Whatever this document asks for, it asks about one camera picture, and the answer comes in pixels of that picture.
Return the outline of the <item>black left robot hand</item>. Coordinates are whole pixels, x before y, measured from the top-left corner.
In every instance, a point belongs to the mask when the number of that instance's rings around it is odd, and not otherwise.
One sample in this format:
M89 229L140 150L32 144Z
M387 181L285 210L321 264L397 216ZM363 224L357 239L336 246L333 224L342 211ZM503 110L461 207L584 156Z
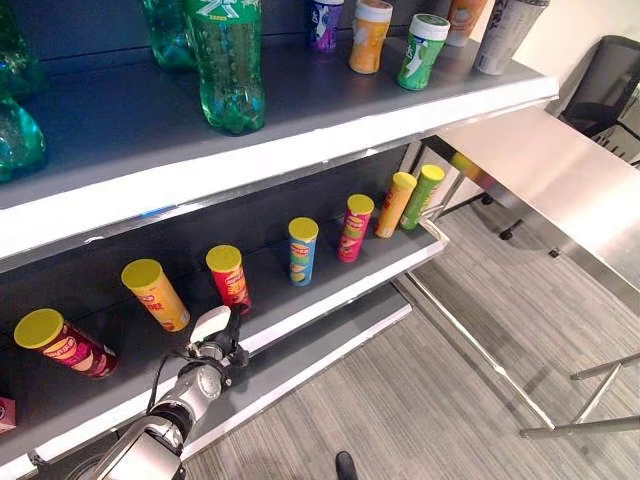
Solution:
M242 315L246 310L244 304L222 305L201 315L190 336L189 355L219 362L226 360L231 366L246 368L249 353L239 343Z

